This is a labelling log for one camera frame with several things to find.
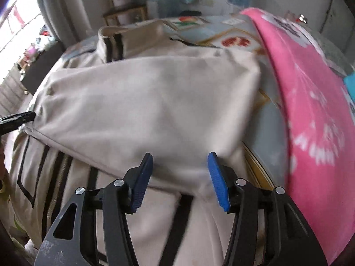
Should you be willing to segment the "grey curtain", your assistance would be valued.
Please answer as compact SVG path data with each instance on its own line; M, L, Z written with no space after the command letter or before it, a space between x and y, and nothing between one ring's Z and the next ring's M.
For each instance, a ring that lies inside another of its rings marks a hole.
M84 0L37 0L37 3L50 33L64 46L94 35Z

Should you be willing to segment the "cyan patterned garment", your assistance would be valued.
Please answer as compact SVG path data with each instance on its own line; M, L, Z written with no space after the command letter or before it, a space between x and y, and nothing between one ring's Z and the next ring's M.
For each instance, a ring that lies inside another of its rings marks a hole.
M352 101L355 102L355 72L344 78L344 84Z

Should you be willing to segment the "beige zip-up jacket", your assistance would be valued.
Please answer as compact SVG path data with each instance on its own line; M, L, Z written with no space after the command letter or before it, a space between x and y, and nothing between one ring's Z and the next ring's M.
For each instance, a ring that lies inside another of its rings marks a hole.
M51 71L31 106L36 118L14 143L10 201L40 247L79 187L98 189L138 166L154 171L143 204L128 217L141 265L158 265L180 203L188 205L173 265L221 265L233 216L219 207L207 166L215 152L245 177L241 141L259 88L254 53L188 46L157 21L119 32L121 60L109 42Z

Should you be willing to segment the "wooden chair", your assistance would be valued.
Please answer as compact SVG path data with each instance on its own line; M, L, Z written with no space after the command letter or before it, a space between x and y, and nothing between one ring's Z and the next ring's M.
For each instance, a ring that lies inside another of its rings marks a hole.
M103 14L108 25L127 25L147 20L147 0L109 0L110 9Z

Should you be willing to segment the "pink patterned garment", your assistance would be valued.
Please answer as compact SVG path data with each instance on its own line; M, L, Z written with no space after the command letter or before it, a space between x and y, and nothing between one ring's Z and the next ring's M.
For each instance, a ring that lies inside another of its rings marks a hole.
M328 263L354 235L354 103L300 24L258 8L254 22L279 83L288 124L287 189Z

